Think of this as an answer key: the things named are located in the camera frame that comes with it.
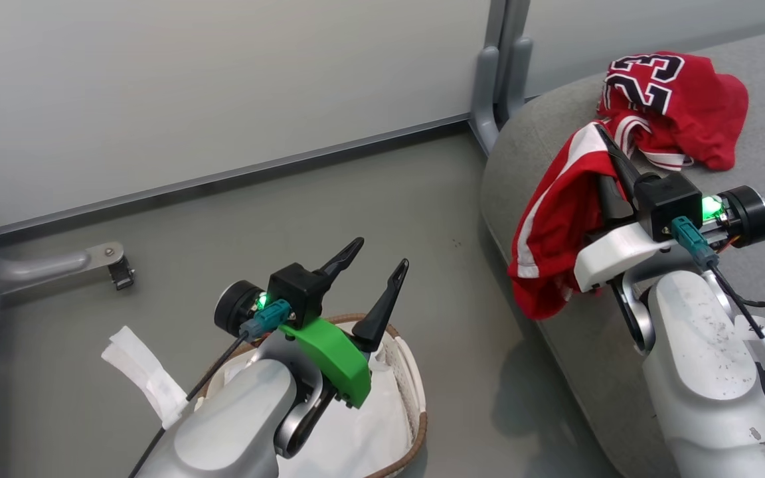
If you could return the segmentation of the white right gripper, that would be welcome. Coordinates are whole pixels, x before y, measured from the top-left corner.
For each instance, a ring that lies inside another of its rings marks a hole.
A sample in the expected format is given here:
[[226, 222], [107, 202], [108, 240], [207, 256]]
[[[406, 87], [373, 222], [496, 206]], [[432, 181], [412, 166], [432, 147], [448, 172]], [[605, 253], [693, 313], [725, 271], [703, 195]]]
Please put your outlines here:
[[[641, 173], [616, 144], [607, 127], [604, 124], [596, 124], [596, 127], [620, 183], [619, 186], [615, 178], [607, 175], [597, 178], [603, 222], [633, 220], [636, 214], [629, 202], [635, 201], [634, 187]], [[580, 251], [574, 264], [574, 278], [580, 291], [590, 291], [676, 244], [674, 239], [656, 242], [638, 222], [627, 224], [611, 230]]]

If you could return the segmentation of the red shorts with white stripe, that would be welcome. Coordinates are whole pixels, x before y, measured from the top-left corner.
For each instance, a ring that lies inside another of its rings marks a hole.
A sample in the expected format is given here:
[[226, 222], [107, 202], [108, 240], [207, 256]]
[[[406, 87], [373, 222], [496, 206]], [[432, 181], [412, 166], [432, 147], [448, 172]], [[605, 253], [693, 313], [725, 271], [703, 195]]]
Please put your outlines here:
[[512, 242], [513, 296], [532, 321], [556, 315], [580, 290], [574, 264], [586, 233], [602, 223], [597, 176], [616, 179], [592, 121], [565, 142], [544, 172], [527, 204]]

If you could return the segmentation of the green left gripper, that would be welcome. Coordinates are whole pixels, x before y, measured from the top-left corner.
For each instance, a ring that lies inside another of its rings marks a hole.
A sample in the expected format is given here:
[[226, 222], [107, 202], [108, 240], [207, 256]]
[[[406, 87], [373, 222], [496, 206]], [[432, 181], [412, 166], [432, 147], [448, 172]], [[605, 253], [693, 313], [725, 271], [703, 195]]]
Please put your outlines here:
[[[318, 269], [322, 294], [326, 294], [337, 276], [351, 266], [364, 243], [364, 237], [355, 237]], [[353, 325], [353, 341], [340, 327], [320, 317], [301, 329], [287, 323], [279, 326], [279, 330], [286, 336], [297, 340], [301, 351], [334, 385], [340, 397], [355, 408], [364, 405], [373, 385], [368, 359], [363, 352], [373, 352], [379, 348], [400, 296], [409, 265], [409, 260], [404, 258], [394, 269], [386, 280], [386, 288], [377, 302]]]

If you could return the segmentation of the white lined laundry basket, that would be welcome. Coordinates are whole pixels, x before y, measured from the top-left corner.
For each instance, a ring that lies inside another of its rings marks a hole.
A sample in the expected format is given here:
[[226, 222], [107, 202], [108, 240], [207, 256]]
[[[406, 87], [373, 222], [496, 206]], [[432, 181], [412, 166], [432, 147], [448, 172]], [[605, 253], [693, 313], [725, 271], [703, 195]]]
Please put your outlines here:
[[370, 355], [361, 408], [325, 403], [321, 372], [280, 331], [240, 346], [193, 399], [127, 327], [102, 357], [162, 420], [135, 478], [395, 478], [426, 439], [421, 375], [394, 327]]

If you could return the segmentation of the small black caster wheel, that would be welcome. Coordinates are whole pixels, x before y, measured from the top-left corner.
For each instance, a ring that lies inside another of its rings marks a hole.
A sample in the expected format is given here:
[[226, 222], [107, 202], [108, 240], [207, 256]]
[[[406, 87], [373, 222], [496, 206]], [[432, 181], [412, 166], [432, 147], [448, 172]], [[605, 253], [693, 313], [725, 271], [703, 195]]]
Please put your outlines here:
[[131, 268], [125, 255], [114, 264], [109, 264], [107, 268], [116, 291], [125, 290], [135, 284], [135, 270]]

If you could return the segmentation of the grey partition foot with caster plate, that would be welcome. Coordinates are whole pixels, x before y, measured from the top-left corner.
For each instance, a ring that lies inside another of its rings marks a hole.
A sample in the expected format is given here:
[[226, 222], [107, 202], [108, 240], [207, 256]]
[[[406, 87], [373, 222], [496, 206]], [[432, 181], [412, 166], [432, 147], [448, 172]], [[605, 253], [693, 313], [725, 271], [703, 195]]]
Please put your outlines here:
[[124, 256], [119, 242], [107, 242], [80, 249], [73, 253], [33, 258], [33, 260], [6, 260], [0, 258], [0, 292], [15, 293], [37, 285], [86, 274], [92, 270], [107, 270]]

